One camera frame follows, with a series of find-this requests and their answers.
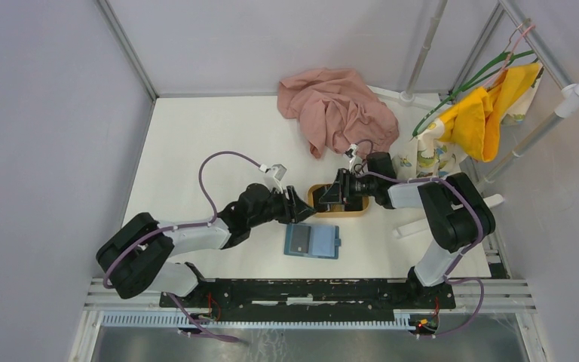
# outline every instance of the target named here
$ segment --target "small wooden box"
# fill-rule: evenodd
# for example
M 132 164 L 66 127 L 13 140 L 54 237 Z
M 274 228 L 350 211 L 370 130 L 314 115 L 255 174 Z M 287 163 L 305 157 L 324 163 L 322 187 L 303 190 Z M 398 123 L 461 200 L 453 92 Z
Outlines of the small wooden box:
M 312 207 L 314 207 L 315 203 L 314 203 L 314 191 L 323 187 L 323 186 L 331 186 L 331 183 L 319 183 L 316 184 L 312 187 L 310 187 L 310 189 L 308 190 L 308 204 Z M 316 215 L 314 215 L 315 217 L 355 217 L 355 216 L 361 216 L 363 215 L 365 212 L 367 212 L 367 209 L 369 208 L 369 197 L 367 196 L 363 196 L 363 209 L 360 211 L 345 211 L 343 210 L 344 205 L 330 205 L 330 209 L 329 211 L 326 211 L 325 213 L 316 213 Z

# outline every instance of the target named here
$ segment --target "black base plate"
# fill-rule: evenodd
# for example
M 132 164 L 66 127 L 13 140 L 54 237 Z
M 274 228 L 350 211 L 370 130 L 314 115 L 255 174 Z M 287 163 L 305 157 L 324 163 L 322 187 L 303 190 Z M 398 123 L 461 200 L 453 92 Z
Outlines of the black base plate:
M 213 279 L 199 281 L 194 291 L 180 300 L 186 308 L 207 308 L 211 293 L 221 308 L 221 321 L 393 321 L 394 309 L 434 309 L 436 297 L 440 308 L 456 308 L 451 286 L 441 284 L 435 288 L 433 294 L 414 297 L 404 281 L 388 279 Z M 312 298 L 336 304 L 287 305 L 288 298 Z M 176 307 L 168 296 L 161 296 L 159 305 Z

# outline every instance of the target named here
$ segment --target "green hanger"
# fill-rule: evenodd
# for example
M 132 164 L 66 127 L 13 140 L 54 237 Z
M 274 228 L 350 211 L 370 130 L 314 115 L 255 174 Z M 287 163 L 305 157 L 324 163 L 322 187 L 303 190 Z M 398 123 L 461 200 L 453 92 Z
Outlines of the green hanger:
M 509 66 L 509 65 L 511 65 L 511 63 L 513 63 L 514 60 L 522 58 L 522 57 L 527 57 L 528 55 L 532 55 L 533 53 L 534 53 L 534 51 L 525 51 L 523 53 L 514 54 L 510 57 L 509 63 L 507 65 Z M 449 96 L 447 96 L 447 98 L 445 98 L 443 101 L 441 101 L 438 104 L 438 106 L 436 106 L 436 108 L 429 111 L 429 113 L 427 113 L 423 117 L 423 119 L 421 119 L 421 121 L 414 128 L 414 132 L 412 132 L 412 137 L 416 137 L 420 133 L 420 132 L 418 132 L 418 129 L 423 125 L 423 123 L 425 123 L 425 121 L 429 117 L 431 117 L 432 114 L 434 114 L 436 111 L 438 111 L 440 109 L 440 107 L 444 106 L 450 100 L 453 100 L 454 98 L 456 98 L 457 95 L 459 95 L 460 93 L 469 90 L 470 88 L 476 86 L 476 84 L 479 84 L 481 81 L 484 81 L 485 79 L 493 76 L 498 71 L 500 71 L 501 69 L 498 68 L 495 71 L 490 72 L 489 74 L 481 77 L 481 75 L 483 75 L 483 73 L 487 72 L 490 68 L 492 68 L 496 64 L 505 60 L 507 58 L 508 54 L 509 54 L 508 51 L 504 51 L 504 52 L 500 53 L 496 58 L 492 59 L 489 63 L 485 64 L 485 66 L 481 70 L 479 70 L 478 73 L 476 73 L 469 81 L 462 84 L 460 87 L 458 87 L 457 90 L 454 90 Z

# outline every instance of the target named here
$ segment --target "pink cloth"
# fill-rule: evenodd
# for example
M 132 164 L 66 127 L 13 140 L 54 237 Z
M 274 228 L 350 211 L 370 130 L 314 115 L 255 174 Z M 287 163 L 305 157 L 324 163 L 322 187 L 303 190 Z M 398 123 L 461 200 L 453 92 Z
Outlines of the pink cloth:
M 373 141 L 374 151 L 388 151 L 399 134 L 392 111 L 353 69 L 314 69 L 283 79 L 278 110 L 299 121 L 315 158 L 325 147 L 343 153 L 362 139 Z M 359 145 L 361 157 L 368 151 L 369 143 Z

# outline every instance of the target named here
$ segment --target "white table surface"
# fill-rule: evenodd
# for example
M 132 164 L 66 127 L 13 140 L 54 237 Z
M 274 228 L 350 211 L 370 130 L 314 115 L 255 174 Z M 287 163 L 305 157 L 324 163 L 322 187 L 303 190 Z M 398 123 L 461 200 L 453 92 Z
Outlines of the white table surface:
M 143 211 L 174 222 L 209 217 L 198 168 L 207 156 L 222 150 L 244 153 L 268 166 L 283 164 L 288 170 L 283 184 L 294 186 L 303 198 L 312 185 L 332 182 L 336 170 L 348 166 L 347 158 L 327 150 L 320 160 L 314 159 L 297 121 L 284 119 L 276 100 L 276 96 L 157 100 L 124 222 Z M 395 155 L 426 111 L 384 101 L 400 123 L 401 136 L 391 147 Z M 222 210 L 247 185 L 263 179 L 249 162 L 223 155 L 205 167 L 204 182 Z M 207 278 L 406 278 L 431 242 L 431 234 L 397 240 L 392 231 L 423 217 L 422 210 L 386 210 L 372 201 L 361 217 L 306 220 L 340 227 L 342 245 L 336 260 L 284 255 L 286 226 L 269 222 L 231 249 L 199 250 L 170 261 L 193 262 Z M 471 250 L 452 276 L 490 277 L 483 248 Z

